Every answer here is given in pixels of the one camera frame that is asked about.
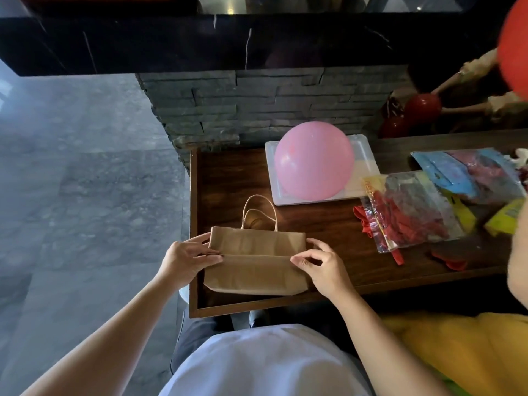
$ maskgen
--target inflated balloon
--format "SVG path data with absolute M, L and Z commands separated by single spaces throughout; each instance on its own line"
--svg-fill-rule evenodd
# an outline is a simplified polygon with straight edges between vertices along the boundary
M 354 152 L 346 135 L 326 122 L 291 128 L 275 151 L 275 171 L 288 193 L 308 201 L 336 195 L 352 175 Z
M 512 6 L 498 39 L 497 60 L 506 83 L 528 100 L 528 0 Z
M 403 115 L 411 125 L 433 123 L 442 112 L 442 103 L 436 94 L 421 93 L 414 95 L 405 104 Z
M 404 117 L 399 116 L 385 119 L 378 133 L 378 136 L 382 139 L 387 137 L 405 137 L 408 135 L 409 123 Z

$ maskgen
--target paper bag handle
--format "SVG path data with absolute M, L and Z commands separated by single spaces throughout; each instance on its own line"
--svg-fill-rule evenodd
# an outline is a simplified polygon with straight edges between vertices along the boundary
M 264 200 L 266 200 L 270 205 L 271 205 L 271 208 L 273 208 L 273 213 L 275 215 L 275 218 L 273 219 L 272 217 L 266 215 L 264 212 L 256 209 L 256 208 L 250 208 L 249 210 L 246 210 L 247 209 L 247 206 L 249 204 L 249 200 L 253 199 L 254 197 L 261 197 L 263 198 Z M 268 199 L 267 197 L 265 196 L 262 196 L 261 194 L 254 194 L 252 196 L 249 196 L 249 198 L 247 199 L 246 201 L 246 204 L 244 205 L 244 209 L 242 210 L 242 229 L 244 229 L 244 222 L 246 221 L 246 216 L 248 214 L 248 212 L 250 211 L 258 211 L 260 212 L 262 215 L 264 215 L 266 218 L 269 218 L 271 219 L 272 221 L 275 222 L 275 232 L 277 232 L 279 230 L 279 223 L 277 221 L 277 210 L 275 210 L 275 206 L 273 205 L 273 203 L 270 201 L 270 199 Z

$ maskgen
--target gray tile floor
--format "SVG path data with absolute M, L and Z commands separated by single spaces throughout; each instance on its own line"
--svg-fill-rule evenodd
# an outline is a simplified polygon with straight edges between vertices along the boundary
M 188 190 L 133 75 L 19 78 L 0 62 L 1 396 L 152 278 L 188 237 Z M 168 379 L 181 309 L 173 298 L 126 394 L 155 395 Z

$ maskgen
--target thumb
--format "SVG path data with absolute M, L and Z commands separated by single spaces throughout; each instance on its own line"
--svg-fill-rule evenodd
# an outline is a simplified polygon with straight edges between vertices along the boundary
M 202 269 L 206 266 L 214 266 L 215 264 L 222 262 L 224 257 L 219 254 L 208 254 L 194 257 L 193 260 L 195 260 L 200 269 Z
M 290 261 L 293 263 L 294 266 L 306 272 L 313 279 L 313 275 L 315 275 L 318 268 L 316 265 L 312 264 L 307 259 L 298 255 L 294 255 L 292 258 L 290 258 Z

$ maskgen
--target red balloon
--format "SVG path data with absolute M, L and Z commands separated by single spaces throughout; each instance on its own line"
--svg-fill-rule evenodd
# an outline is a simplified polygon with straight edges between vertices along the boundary
M 442 103 L 436 94 L 422 93 L 414 95 L 405 104 L 403 115 L 411 125 L 433 123 L 442 112 Z
M 381 139 L 387 137 L 405 137 L 409 135 L 409 128 L 410 126 L 404 117 L 390 117 L 383 122 L 378 136 Z
M 528 100 L 528 0 L 512 6 L 498 39 L 497 60 L 510 88 Z

